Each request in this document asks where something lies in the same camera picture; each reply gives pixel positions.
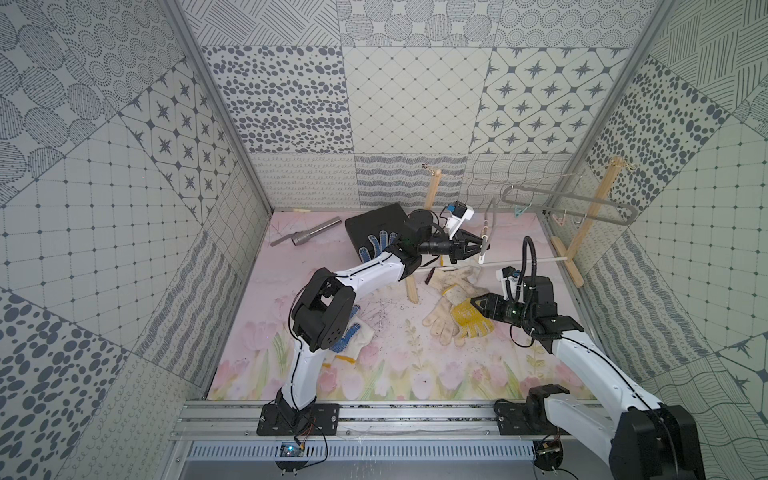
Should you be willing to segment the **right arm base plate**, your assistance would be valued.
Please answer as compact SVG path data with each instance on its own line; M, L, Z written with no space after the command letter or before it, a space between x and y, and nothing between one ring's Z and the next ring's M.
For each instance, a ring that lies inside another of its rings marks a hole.
M525 404L499 399L493 404L498 433L501 436L535 435L541 432L525 414Z

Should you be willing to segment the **beige knit gloves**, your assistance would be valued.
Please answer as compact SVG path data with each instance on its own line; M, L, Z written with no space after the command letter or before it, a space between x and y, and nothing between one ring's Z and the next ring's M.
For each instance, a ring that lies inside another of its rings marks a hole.
M438 291L440 299L434 309L424 318L422 324L429 328L430 334L442 346L454 343L458 327L451 317L451 308L465 299L472 299L488 292L476 284L481 269L478 267L463 267L454 270L436 270L428 285Z

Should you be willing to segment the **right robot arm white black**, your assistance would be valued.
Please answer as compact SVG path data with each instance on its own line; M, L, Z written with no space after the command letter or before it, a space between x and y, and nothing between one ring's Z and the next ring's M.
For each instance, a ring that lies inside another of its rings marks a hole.
M522 243L522 268L501 295L470 301L484 318L521 329L568 367L605 410L598 415L560 385L531 389L523 416L534 429L563 430L609 467L616 479L702 479L698 430L682 406L668 405L610 360L572 317L561 315L549 278L538 273L533 240Z

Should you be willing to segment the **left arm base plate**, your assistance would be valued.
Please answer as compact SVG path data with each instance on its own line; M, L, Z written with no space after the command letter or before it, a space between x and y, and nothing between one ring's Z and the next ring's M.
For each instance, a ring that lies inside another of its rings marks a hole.
M314 403L301 411L269 403L259 417L258 436L334 436L337 433L340 405Z

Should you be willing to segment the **white clothes peg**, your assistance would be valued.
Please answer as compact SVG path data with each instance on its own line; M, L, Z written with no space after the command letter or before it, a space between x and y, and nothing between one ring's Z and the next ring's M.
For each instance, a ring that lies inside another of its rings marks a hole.
M483 265L485 263L486 252L489 247L489 240L487 235L483 235L481 239L482 239L482 243L481 243L480 253L477 258L477 262L479 265Z

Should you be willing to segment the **small black module right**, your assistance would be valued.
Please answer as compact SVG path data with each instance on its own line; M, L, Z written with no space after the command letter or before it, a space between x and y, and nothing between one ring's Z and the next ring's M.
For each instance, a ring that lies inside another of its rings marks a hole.
M543 472L555 472L564 459L563 445L559 440L543 440L534 444L533 465Z

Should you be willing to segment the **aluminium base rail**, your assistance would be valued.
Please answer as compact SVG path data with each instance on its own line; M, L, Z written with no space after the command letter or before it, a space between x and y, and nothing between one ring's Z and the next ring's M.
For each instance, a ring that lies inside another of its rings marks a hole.
M263 401L188 401L173 440L249 440L257 436ZM493 402L341 401L334 440L497 437Z

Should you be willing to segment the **blue dotted glove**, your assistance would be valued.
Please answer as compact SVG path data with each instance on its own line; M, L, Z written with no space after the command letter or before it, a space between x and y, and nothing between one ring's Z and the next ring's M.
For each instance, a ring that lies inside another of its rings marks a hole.
M361 351L373 340L375 330L359 318L359 311L360 306L354 305L345 332L326 355L327 365L336 359L355 364Z
M358 254L363 263L381 255L386 248L395 243L398 237L397 232L387 232L381 230L377 235L368 235L367 243L358 248Z

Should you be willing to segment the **blue dotted glove near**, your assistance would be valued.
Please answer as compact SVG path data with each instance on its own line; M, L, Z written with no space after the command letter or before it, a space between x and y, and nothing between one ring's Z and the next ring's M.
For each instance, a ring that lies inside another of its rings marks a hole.
M336 359L355 364L361 351L373 340L375 330L359 318L359 311L360 306L354 305L345 332L326 355L327 365Z

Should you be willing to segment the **grey metal cylinder tool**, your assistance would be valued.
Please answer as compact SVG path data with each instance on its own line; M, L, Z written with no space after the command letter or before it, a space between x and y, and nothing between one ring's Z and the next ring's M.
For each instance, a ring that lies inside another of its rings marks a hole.
M294 246L303 245L307 243L309 240L311 240L312 238L340 224L341 221L342 219L340 217L334 217L330 220L327 220L321 224L310 227L308 229L285 235L277 240L272 241L270 245L277 246L287 240L290 240Z

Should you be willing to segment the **small circuit board left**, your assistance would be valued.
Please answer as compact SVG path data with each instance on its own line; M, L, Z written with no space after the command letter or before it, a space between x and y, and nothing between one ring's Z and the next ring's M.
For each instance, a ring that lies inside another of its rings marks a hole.
M308 464L305 451L296 443L283 442L275 465L284 473L296 473Z

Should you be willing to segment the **blue dotted glove far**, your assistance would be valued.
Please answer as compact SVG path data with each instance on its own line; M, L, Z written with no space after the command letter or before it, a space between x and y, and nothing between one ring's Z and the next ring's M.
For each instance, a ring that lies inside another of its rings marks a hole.
M398 237L397 232L387 232L381 230L377 235L368 235L367 243L358 248L358 254L363 263L381 255L386 248L395 243Z

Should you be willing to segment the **grey clip hanger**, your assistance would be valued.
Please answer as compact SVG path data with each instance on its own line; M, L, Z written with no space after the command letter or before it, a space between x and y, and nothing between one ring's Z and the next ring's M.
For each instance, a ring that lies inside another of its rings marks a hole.
M576 253L592 227L597 223L613 226L629 226L639 215L631 203L610 200L612 186L599 186L592 196L546 190L522 184L508 184L501 190L498 200L515 207L529 206L530 211L547 215L559 224L566 220L577 220L577 230L572 240L551 239L557 256L563 261L573 261Z

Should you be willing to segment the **wooden drying rack frame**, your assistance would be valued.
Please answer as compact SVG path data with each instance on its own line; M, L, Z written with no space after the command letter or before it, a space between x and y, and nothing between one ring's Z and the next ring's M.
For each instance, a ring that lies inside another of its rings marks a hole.
M605 169L594 173L581 162L573 171L567 154L470 155L458 173L436 162L425 169L450 186L449 197L477 209L536 214L552 224L554 254L544 262L565 267L573 285L584 286L584 256L594 245L598 229L623 233L638 215L636 207L610 198L622 172L632 170L625 159L613 156Z

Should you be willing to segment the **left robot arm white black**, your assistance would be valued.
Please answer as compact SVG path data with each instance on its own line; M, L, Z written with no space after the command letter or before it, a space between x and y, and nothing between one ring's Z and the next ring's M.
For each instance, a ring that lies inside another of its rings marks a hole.
M443 212L445 218L426 209L413 211L380 255L340 272L320 268L297 294L289 315L296 350L291 373L274 400L290 424L310 418L325 352L346 331L357 298L410 277L425 255L446 255L455 264L481 252L482 239L462 228L474 209L456 201Z

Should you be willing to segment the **black flat pad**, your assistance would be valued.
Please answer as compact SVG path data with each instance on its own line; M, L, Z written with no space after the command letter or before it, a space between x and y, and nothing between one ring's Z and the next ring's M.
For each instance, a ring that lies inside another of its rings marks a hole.
M358 254L358 248L367 243L368 235L377 235L381 230L397 232L399 235L406 218L407 215L402 206L399 203L393 203L350 217L344 221L344 226Z

